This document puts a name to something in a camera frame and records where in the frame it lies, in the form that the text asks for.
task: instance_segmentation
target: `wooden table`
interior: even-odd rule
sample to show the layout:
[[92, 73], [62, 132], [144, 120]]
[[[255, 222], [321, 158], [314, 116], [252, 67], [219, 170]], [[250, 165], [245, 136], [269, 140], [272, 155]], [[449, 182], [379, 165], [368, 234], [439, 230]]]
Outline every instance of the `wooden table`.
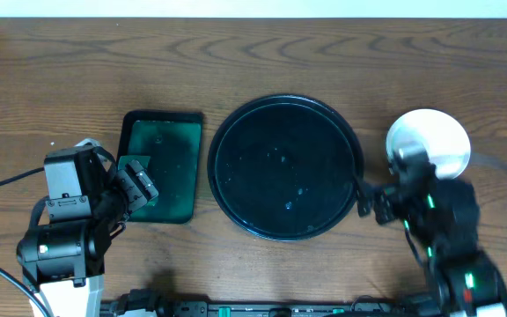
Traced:
[[[280, 243], [219, 209], [206, 177], [210, 140], [234, 109], [277, 92], [343, 115], [370, 181], [386, 178], [389, 126], [420, 107], [453, 115], [475, 151], [507, 161], [507, 20], [0, 19], [0, 180], [88, 136], [116, 153], [130, 110], [201, 111], [193, 220], [130, 224], [106, 255], [105, 299], [144, 287], [172, 298], [328, 302], [425, 290], [400, 223], [351, 212], [317, 238]], [[481, 206], [481, 243], [507, 282], [507, 176], [472, 167], [465, 177]], [[16, 245], [47, 192], [42, 173], [0, 188], [0, 265], [14, 276]], [[30, 313], [0, 278], [0, 316]]]

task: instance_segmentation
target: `white backdrop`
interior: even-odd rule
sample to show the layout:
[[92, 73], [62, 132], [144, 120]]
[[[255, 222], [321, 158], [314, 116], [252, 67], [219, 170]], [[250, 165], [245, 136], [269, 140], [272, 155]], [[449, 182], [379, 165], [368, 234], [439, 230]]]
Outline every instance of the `white backdrop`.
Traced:
[[507, 18], [507, 0], [0, 0], [0, 17]]

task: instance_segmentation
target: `round plate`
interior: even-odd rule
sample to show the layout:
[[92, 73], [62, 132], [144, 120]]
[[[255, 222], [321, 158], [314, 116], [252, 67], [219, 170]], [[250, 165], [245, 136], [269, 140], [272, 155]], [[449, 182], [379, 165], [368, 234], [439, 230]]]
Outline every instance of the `round plate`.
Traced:
[[434, 109], [418, 109], [400, 117], [386, 135], [386, 155], [425, 149], [436, 165], [439, 179], [459, 176], [471, 158], [471, 142], [461, 124], [450, 115]]
[[274, 95], [245, 104], [209, 150], [210, 188], [226, 215], [271, 240], [325, 232], [356, 200], [363, 153], [351, 127], [322, 102]]

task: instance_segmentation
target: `tabletop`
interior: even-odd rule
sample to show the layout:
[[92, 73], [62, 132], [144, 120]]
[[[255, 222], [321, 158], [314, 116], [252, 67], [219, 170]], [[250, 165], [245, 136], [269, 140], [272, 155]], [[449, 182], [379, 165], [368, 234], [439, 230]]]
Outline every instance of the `tabletop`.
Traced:
[[[176, 299], [345, 302], [425, 291], [400, 223], [352, 211], [298, 242], [254, 237], [218, 207], [209, 145], [233, 110], [291, 92], [327, 103], [354, 128], [365, 179], [388, 177], [390, 125], [440, 109], [474, 151], [507, 161], [507, 20], [0, 18], [0, 180], [40, 167], [86, 137], [116, 153], [134, 109], [204, 115], [195, 214], [185, 225], [129, 224], [105, 257], [104, 299], [151, 287]], [[470, 166], [480, 242], [507, 283], [507, 175]], [[0, 188], [0, 266], [20, 277], [16, 246], [48, 194], [42, 173]], [[0, 277], [0, 316], [28, 301]]]

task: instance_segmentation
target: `black round tray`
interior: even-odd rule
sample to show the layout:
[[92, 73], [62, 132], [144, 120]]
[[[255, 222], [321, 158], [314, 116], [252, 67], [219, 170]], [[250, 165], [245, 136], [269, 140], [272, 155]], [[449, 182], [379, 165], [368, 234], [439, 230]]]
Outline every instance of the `black round tray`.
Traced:
[[331, 107], [273, 95], [222, 123], [207, 169], [214, 197], [236, 224], [271, 240], [302, 240], [348, 214], [364, 159], [353, 129]]

